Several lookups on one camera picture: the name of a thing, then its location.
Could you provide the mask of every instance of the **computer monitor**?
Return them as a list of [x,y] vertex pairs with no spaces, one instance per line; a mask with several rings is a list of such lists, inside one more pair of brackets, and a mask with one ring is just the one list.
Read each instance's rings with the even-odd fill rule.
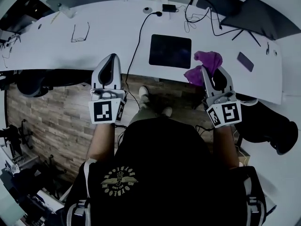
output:
[[[223,16],[229,16],[236,14],[241,5],[243,5],[243,1],[241,0],[208,0],[214,6],[212,11],[217,12]],[[197,7],[202,9],[211,8],[212,5],[208,3],[206,0],[198,0]]]
[[255,32],[271,40],[301,33],[286,16],[260,0],[246,0],[237,14],[227,16],[221,24]]

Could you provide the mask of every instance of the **monitor stand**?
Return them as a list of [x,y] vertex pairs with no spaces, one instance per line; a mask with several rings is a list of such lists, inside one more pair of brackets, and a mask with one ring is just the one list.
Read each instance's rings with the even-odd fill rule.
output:
[[[234,40],[234,39],[236,39],[236,37],[238,36],[238,35],[240,35],[242,32],[244,31],[244,29],[242,29],[242,30],[240,30],[240,32],[238,33],[238,34],[236,34],[235,35],[235,37],[232,39],[232,41]],[[257,39],[254,37],[254,35],[250,32],[250,31],[247,31],[250,35],[251,35],[251,37],[256,41],[256,43],[261,47],[261,45],[260,45],[260,43],[257,41]]]

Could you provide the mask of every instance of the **smartphone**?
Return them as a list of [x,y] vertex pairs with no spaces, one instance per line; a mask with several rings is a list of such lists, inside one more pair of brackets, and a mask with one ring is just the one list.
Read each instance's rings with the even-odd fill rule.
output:
[[246,67],[248,71],[252,72],[254,64],[242,52],[239,53],[237,60],[241,62],[241,64]]

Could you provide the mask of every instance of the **wood panel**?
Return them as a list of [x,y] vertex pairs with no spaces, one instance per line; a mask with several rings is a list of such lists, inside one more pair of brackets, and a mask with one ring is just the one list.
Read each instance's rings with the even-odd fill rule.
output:
[[[128,84],[137,99],[139,88],[146,85],[157,112],[172,106],[174,120],[192,126],[212,127],[202,105],[192,109],[192,105],[202,98],[198,87],[167,80],[155,82],[152,78],[140,76],[129,76]],[[27,98],[20,94],[16,85],[11,85],[7,93],[9,124],[20,126],[22,119],[26,119],[25,125],[33,132],[31,140],[35,153],[42,159],[52,154],[57,166],[67,170],[64,177],[69,181],[75,179],[84,162],[95,129],[88,108],[90,89],[90,86],[83,85],[56,87],[43,97]],[[127,126],[137,111],[137,103],[128,95],[122,123]],[[115,148],[122,131],[120,128],[115,131]],[[202,137],[209,144],[213,141],[212,132],[204,132]]]

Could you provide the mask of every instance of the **eyeglasses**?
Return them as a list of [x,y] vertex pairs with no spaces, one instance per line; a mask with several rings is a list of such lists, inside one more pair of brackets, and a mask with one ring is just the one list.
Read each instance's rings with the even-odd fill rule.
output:
[[71,38],[71,43],[86,41],[88,33],[89,33],[89,30],[90,30],[89,22],[87,22],[87,23],[88,23],[88,27],[89,28],[88,28],[88,32],[87,32],[87,35],[85,36],[85,38],[77,38],[77,39],[73,38],[73,35],[74,35],[74,32],[75,32],[75,25],[74,25],[74,30],[73,30],[73,34],[72,34],[72,38]]

